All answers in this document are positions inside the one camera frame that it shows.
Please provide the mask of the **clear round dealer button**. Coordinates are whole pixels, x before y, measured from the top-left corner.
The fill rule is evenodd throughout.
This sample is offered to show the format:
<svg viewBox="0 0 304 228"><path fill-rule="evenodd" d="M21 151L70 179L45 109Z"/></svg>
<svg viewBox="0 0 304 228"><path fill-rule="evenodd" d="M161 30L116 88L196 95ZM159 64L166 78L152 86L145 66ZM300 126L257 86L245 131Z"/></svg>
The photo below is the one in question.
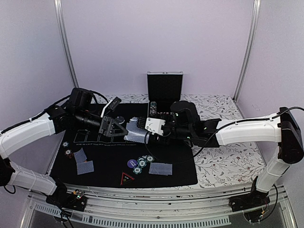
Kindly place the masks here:
<svg viewBox="0 0 304 228"><path fill-rule="evenodd" d="M122 116L118 116L116 117L116 121L119 123L119 124L123 124L125 122L125 119L122 117Z"/></svg>

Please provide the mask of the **blue card player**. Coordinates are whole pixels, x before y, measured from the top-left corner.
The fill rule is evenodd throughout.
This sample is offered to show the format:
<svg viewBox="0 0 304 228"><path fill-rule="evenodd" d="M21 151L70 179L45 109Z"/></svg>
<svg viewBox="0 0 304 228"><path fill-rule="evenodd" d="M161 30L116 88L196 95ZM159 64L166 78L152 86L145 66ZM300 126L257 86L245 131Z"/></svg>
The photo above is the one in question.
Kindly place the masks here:
<svg viewBox="0 0 304 228"><path fill-rule="evenodd" d="M167 175L166 164L164 163L151 163L149 174L153 175Z"/></svg>
<svg viewBox="0 0 304 228"><path fill-rule="evenodd" d="M81 148L77 152L74 152L74 158L75 158L75 161L76 161L77 164L86 162L87 157L86 157L86 154L85 154L83 148Z"/></svg>

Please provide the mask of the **blue card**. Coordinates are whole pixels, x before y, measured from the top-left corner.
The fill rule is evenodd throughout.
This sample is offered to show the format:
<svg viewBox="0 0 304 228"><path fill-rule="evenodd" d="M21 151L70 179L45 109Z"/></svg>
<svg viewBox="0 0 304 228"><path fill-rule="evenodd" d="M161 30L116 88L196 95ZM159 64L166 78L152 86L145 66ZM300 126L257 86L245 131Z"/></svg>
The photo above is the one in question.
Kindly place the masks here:
<svg viewBox="0 0 304 228"><path fill-rule="evenodd" d="M93 161L77 163L76 169L77 175L87 174L95 171Z"/></svg>
<svg viewBox="0 0 304 228"><path fill-rule="evenodd" d="M155 165L155 169L159 175L172 175L172 164L158 163Z"/></svg>

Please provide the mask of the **purple small blind button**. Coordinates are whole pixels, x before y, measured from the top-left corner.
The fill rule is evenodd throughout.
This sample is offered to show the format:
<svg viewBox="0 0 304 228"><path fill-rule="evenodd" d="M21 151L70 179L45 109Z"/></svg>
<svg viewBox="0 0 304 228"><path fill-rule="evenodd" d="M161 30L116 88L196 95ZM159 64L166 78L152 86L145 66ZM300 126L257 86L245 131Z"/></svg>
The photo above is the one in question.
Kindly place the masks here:
<svg viewBox="0 0 304 228"><path fill-rule="evenodd" d="M127 162L127 166L131 169L135 168L137 166L137 160L135 159L130 159L128 162Z"/></svg>

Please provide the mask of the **dark green poker chip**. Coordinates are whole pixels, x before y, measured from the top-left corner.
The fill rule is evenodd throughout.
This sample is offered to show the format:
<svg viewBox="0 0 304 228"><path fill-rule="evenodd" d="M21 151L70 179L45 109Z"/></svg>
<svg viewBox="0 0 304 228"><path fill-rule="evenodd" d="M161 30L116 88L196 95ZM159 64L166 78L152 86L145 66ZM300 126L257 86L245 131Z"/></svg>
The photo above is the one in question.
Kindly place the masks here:
<svg viewBox="0 0 304 228"><path fill-rule="evenodd" d="M68 147L68 146L69 146L69 143L68 143L68 142L63 142L63 143L62 143L62 146L63 146L63 147Z"/></svg>

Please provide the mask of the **red brown poker chip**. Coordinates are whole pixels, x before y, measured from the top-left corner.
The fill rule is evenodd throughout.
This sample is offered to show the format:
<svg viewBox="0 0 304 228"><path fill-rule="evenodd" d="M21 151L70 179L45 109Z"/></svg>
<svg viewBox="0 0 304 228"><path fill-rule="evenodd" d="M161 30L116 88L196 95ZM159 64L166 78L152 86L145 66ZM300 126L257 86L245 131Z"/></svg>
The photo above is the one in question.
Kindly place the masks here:
<svg viewBox="0 0 304 228"><path fill-rule="evenodd" d="M74 157L74 153L72 152L72 150L68 149L65 150L65 156L69 159L72 159Z"/></svg>

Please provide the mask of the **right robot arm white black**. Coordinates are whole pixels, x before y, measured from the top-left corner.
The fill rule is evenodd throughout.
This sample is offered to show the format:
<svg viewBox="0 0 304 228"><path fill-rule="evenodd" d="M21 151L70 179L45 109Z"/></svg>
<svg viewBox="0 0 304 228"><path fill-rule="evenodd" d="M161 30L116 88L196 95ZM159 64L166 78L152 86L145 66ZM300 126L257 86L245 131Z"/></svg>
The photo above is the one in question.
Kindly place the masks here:
<svg viewBox="0 0 304 228"><path fill-rule="evenodd" d="M268 193L288 168L304 157L304 147L299 125L287 107L264 117L202 121L194 103L178 101L170 106L170 114L140 117L137 126L152 134L156 142L171 139L189 141L204 148L216 148L234 143L275 142L278 144L273 158L258 175L248 194L231 197L230 206L256 207L268 202Z"/></svg>

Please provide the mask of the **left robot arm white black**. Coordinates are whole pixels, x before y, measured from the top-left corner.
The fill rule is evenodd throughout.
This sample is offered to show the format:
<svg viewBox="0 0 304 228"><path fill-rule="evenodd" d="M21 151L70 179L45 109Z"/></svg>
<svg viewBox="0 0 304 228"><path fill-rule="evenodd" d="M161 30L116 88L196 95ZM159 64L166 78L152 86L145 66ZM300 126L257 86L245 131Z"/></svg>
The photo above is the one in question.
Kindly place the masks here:
<svg viewBox="0 0 304 228"><path fill-rule="evenodd" d="M60 206L67 206L71 197L66 187L58 180L10 161L9 156L20 148L41 138L65 130L81 128L105 137L125 136L128 131L109 116L120 104L115 97L107 101L100 115L89 111L95 91L73 88L70 95L54 102L41 113L8 127L0 132L0 184L18 186L52 196Z"/></svg>

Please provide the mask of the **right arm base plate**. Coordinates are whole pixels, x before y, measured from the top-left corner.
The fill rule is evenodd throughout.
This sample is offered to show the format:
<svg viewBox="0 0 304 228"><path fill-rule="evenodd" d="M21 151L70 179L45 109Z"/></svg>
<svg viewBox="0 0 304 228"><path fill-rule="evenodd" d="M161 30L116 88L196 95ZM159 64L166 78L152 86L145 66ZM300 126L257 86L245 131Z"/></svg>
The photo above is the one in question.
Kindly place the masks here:
<svg viewBox="0 0 304 228"><path fill-rule="evenodd" d="M266 205L270 202L268 193L252 191L248 194L238 195L229 198L228 205L232 211L241 211Z"/></svg>

